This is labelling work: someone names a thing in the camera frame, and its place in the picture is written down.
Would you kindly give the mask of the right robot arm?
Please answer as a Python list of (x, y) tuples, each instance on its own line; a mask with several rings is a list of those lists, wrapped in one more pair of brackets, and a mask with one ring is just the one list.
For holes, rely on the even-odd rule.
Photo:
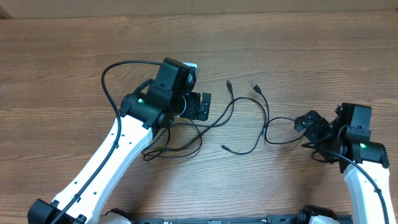
[(369, 106), (342, 103), (328, 122), (311, 110), (294, 120), (294, 128), (308, 139), (304, 147), (339, 164), (353, 207), (354, 223), (395, 223), (389, 190), (386, 147), (371, 141)]

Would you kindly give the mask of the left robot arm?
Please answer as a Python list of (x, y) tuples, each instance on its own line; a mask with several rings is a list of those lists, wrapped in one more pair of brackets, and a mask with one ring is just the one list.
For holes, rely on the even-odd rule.
[(101, 212), (133, 160), (176, 117), (208, 119), (211, 95), (195, 93), (195, 63), (164, 58), (154, 79), (141, 83), (121, 103), (109, 134), (80, 173), (55, 198), (34, 202), (29, 223), (98, 223)]

